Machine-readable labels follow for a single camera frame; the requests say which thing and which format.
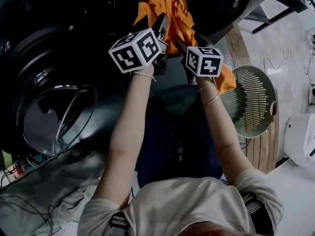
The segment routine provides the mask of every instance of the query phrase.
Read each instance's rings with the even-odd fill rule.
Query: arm
[[[218,91],[206,78],[197,78],[203,105],[214,99]],[[253,165],[241,150],[234,124],[218,97],[209,105],[204,106],[208,125],[221,163],[223,173],[229,184],[234,184],[237,176],[253,168]]]
[[[141,72],[153,75],[153,65]],[[121,208],[127,205],[144,136],[150,85],[149,77],[136,74],[132,77],[125,105],[112,133],[107,164],[93,198],[111,200]]]

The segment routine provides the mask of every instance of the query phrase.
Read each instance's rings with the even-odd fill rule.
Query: sleeve
[[[236,178],[235,186],[241,194],[253,193],[265,204],[274,232],[276,232],[284,214],[284,207],[269,184],[266,174],[255,169],[246,170]]]
[[[91,199],[83,209],[77,235],[109,235],[109,221],[116,212],[120,212],[116,203],[106,199]]]

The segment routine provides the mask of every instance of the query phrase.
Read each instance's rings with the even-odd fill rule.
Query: white t-shirt
[[[239,232],[255,233],[241,193],[251,192],[263,202],[274,232],[283,206],[258,170],[242,172],[235,186],[213,177],[175,178],[145,185],[122,210],[132,236],[176,236],[197,222],[214,222]],[[78,236],[109,235],[109,220],[119,206],[105,199],[90,200],[82,213]]]

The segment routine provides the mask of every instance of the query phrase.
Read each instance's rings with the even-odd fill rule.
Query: floor
[[[275,0],[266,0],[262,7],[268,18],[287,8]],[[251,30],[259,25],[261,23],[243,20],[239,28],[252,65],[266,69],[278,94],[279,160],[284,156],[284,134],[288,119],[307,111],[306,93],[309,80],[303,68],[308,66],[312,54],[307,33],[297,13],[292,13],[257,34],[252,34]],[[314,59],[311,60],[309,74],[315,75]]]

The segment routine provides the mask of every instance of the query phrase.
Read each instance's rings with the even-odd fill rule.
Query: orange towel
[[[187,10],[186,0],[141,0],[138,8],[138,17],[134,24],[145,16],[148,16],[149,27],[152,27],[157,17],[165,13],[170,21],[167,33],[163,39],[168,44],[167,54],[176,54],[178,50],[173,42],[179,36],[188,46],[198,46],[194,37],[195,31],[191,28],[194,25],[192,16]],[[221,74],[215,78],[220,94],[236,88],[235,78],[231,70],[223,65]]]

